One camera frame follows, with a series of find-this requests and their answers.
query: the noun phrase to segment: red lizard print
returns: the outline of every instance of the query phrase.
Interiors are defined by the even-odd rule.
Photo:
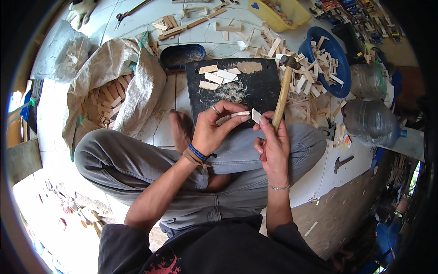
[[[155,269],[155,266],[152,263],[150,265],[151,271],[145,270],[143,274],[177,274],[178,272],[180,272],[181,271],[180,267],[176,267],[175,270],[172,270],[172,268],[177,263],[177,256],[175,255],[173,250],[172,250],[172,253],[175,257],[174,257],[171,265],[169,265],[168,267],[164,267],[164,265],[166,264],[166,259],[164,259],[164,261],[161,261],[159,264],[157,264],[159,269]]]

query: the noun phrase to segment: black t-shirt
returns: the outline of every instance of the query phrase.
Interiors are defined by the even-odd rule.
[[[307,245],[295,223],[278,226],[272,238],[258,232],[260,224],[261,215],[254,215],[193,226],[155,253],[144,231],[106,224],[98,270],[105,274],[334,273]]]

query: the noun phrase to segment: bowl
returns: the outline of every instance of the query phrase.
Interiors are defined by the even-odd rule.
[[[198,44],[169,46],[163,49],[160,55],[160,63],[167,69],[181,69],[186,63],[198,62],[205,57],[205,49]]]
[[[339,66],[336,68],[336,77],[344,81],[344,85],[343,87],[341,87],[339,83],[336,83],[335,85],[328,85],[321,73],[318,74],[318,80],[331,94],[338,98],[345,98],[350,92],[351,88],[350,66],[348,65],[344,50],[341,48],[333,35],[323,28],[312,27],[307,32],[306,40],[304,40],[304,42],[301,44],[299,52],[308,58],[309,63],[315,61],[310,41],[315,41],[318,43],[321,36],[325,36],[330,39],[325,39],[324,42],[322,42],[321,49],[325,49],[325,51],[329,52],[333,58],[338,59]]]

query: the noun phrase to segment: concrete floor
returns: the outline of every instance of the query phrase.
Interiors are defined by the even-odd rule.
[[[386,153],[380,164],[389,164],[391,154]],[[323,259],[328,259],[342,244],[346,244],[354,236],[367,216],[376,198],[385,188],[385,168],[378,170],[376,176],[365,172],[341,187],[332,189],[321,197],[318,205],[305,203],[292,209],[293,220],[308,245]],[[309,235],[304,236],[315,223]],[[266,235],[265,218],[260,233]],[[166,234],[159,228],[153,228],[149,235],[151,250],[157,250],[166,240]]]

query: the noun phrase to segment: jeans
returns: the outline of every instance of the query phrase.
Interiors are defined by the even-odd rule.
[[[293,185],[322,157],[326,140],[314,127],[287,125],[290,139],[289,177]],[[205,193],[208,171],[197,167],[187,178],[161,218],[161,227],[181,230],[194,224],[260,214],[268,201],[267,178],[254,148],[262,131],[233,131],[210,158],[215,174],[232,174],[232,183],[217,193]],[[92,184],[130,206],[140,193],[179,158],[175,150],[161,149],[110,129],[94,130],[79,142],[76,167]]]

